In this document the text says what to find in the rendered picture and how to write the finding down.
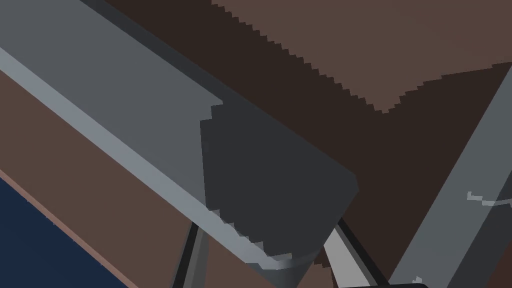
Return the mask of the grey flat bar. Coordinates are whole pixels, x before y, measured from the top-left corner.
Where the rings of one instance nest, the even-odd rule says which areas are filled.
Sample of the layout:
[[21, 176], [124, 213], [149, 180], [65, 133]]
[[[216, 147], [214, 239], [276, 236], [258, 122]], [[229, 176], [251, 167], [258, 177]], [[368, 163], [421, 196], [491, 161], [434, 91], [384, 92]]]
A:
[[512, 67], [389, 282], [448, 288], [511, 172]]

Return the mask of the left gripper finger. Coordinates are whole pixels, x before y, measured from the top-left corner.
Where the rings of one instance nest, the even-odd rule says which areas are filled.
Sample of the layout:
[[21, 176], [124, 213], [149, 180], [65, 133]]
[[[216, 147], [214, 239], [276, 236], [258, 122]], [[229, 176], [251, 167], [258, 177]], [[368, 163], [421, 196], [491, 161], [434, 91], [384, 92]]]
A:
[[323, 245], [336, 288], [385, 286], [389, 282], [357, 240], [344, 219], [340, 219]]

